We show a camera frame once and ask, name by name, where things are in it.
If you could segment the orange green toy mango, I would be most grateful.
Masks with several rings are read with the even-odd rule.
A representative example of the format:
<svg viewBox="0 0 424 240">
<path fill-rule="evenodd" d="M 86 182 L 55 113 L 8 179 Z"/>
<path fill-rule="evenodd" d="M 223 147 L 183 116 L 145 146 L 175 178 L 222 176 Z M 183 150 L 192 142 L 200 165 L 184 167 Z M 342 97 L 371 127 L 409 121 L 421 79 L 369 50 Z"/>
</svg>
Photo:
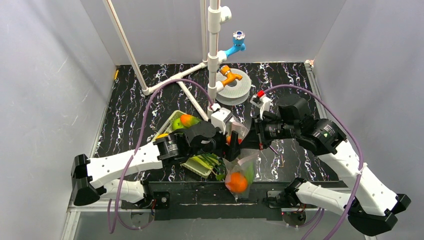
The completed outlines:
<svg viewBox="0 0 424 240">
<path fill-rule="evenodd" d="M 195 117 L 193 115 L 190 114 L 183 114 L 179 117 L 181 124 L 185 127 L 185 128 L 190 128 L 193 125 L 198 124 L 199 122 L 201 122 L 202 120 L 198 117 Z"/>
</svg>

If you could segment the clear zip top bag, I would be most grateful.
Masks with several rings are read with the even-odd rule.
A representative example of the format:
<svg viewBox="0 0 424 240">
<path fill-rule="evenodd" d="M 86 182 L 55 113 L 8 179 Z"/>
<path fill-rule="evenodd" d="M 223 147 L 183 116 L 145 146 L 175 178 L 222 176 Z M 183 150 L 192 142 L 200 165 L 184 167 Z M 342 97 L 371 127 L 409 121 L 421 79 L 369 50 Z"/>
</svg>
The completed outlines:
<svg viewBox="0 0 424 240">
<path fill-rule="evenodd" d="M 243 125 L 236 117 L 233 116 L 233 118 L 230 120 L 230 128 L 226 133 L 226 138 L 227 136 L 232 136 L 233 132 L 236 132 L 237 137 L 243 140 L 247 135 L 248 131 L 249 129 L 245 125 Z M 245 170 L 248 164 L 255 164 L 260 153 L 257 149 L 241 149 L 239 151 L 239 154 L 235 156 L 236 151 L 232 150 L 231 148 L 229 150 L 231 151 L 231 153 L 227 154 L 226 158 L 224 159 L 224 164 L 226 167 L 226 176 L 234 172 L 240 172 L 245 175 Z M 233 156 L 235 156 L 235 159 L 229 160 L 229 157 Z M 234 196 L 236 202 L 238 202 L 239 200 L 245 200 L 249 197 L 251 185 L 252 184 L 248 185 L 247 189 L 242 193 L 233 193 L 230 191 L 230 193 Z"/>
</svg>

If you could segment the orange toy fruit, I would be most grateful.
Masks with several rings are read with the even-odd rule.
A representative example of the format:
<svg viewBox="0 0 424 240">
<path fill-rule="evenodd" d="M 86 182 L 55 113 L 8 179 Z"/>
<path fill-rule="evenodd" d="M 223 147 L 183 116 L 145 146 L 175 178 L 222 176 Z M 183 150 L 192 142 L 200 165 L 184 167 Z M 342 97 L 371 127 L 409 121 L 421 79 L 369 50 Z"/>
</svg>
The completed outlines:
<svg viewBox="0 0 424 240">
<path fill-rule="evenodd" d="M 241 172 L 229 173 L 225 178 L 225 186 L 232 193 L 243 193 L 248 188 L 248 181 Z"/>
</svg>

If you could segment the green toy bitter gourd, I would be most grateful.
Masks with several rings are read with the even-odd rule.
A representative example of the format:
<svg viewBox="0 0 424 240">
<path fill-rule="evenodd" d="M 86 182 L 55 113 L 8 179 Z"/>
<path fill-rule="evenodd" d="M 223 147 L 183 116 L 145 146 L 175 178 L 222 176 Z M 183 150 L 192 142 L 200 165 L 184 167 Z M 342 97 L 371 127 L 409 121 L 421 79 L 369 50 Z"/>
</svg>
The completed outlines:
<svg viewBox="0 0 424 240">
<path fill-rule="evenodd" d="M 249 163 L 244 171 L 244 176 L 247 180 L 247 184 L 251 185 L 255 179 L 255 164 Z"/>
</svg>

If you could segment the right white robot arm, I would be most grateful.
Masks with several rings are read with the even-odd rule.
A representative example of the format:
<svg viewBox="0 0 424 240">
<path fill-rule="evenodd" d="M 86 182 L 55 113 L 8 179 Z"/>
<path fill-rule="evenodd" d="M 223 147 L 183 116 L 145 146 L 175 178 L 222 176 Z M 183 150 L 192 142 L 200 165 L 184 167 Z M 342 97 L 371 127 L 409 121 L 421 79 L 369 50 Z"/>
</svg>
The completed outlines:
<svg viewBox="0 0 424 240">
<path fill-rule="evenodd" d="M 297 177 L 282 192 L 266 198 L 270 207 L 313 205 L 342 215 L 359 232 L 377 236 L 393 229 L 397 214 L 411 204 L 406 194 L 386 187 L 360 161 L 346 133 L 326 118 L 316 118 L 307 101 L 297 95 L 287 95 L 278 102 L 278 112 L 271 113 L 271 100 L 264 92 L 251 98 L 259 114 L 251 121 L 241 146 L 264 150 L 274 140 L 294 139 L 334 170 L 349 187 L 342 193 L 315 185 Z"/>
</svg>

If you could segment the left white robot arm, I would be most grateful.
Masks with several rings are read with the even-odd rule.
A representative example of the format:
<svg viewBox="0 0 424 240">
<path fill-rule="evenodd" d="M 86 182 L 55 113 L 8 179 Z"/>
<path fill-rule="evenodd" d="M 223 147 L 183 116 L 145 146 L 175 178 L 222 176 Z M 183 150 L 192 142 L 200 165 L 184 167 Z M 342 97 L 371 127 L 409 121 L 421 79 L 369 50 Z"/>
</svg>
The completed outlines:
<svg viewBox="0 0 424 240">
<path fill-rule="evenodd" d="M 100 199 L 123 200 L 139 204 L 153 200 L 146 184 L 126 181 L 124 177 L 138 172 L 162 169 L 186 162 L 202 154 L 212 154 L 232 161 L 240 155 L 239 133 L 222 131 L 208 121 L 180 128 L 156 138 L 135 150 L 100 158 L 85 154 L 74 158 L 71 168 L 72 198 L 75 206 L 86 206 Z"/>
</svg>

